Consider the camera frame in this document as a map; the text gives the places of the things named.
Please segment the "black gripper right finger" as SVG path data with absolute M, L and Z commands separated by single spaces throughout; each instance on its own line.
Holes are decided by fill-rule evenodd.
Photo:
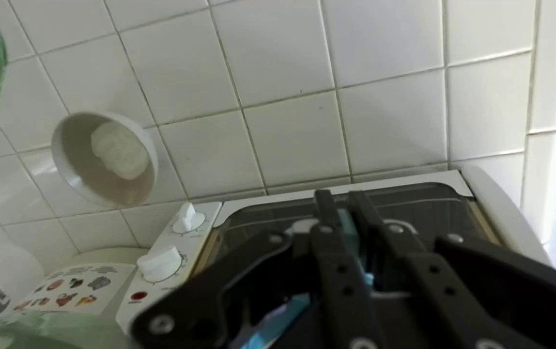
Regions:
M 496 320 L 442 254 L 413 233 L 392 231 L 364 192 L 353 192 L 349 204 L 376 291 L 407 293 L 421 307 L 415 320 L 450 349 L 504 349 Z

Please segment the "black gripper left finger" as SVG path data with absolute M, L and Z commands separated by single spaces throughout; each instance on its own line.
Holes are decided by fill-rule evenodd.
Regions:
M 333 349 L 380 349 L 370 295 L 357 260 L 349 254 L 337 204 L 330 190 L 316 190 L 318 223 L 310 247 L 320 278 L 324 332 Z

